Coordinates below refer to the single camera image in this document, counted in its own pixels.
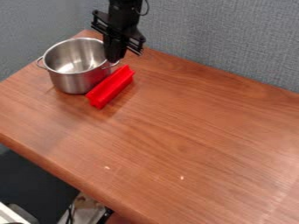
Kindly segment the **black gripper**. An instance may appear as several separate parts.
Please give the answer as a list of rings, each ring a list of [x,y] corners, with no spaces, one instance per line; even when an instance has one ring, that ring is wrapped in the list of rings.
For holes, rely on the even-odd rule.
[[[102,34],[105,57],[117,62],[125,57],[126,50],[142,54],[145,36],[137,30],[138,15],[132,9],[110,10],[105,13],[92,11],[90,27]]]

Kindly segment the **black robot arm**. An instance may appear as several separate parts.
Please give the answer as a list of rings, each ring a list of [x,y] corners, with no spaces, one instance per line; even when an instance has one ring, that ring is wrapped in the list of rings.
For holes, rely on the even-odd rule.
[[[110,63],[120,61],[129,50],[142,54],[145,36],[137,30],[142,2],[146,0],[108,0],[108,12],[92,11],[90,27],[102,34],[105,58]]]

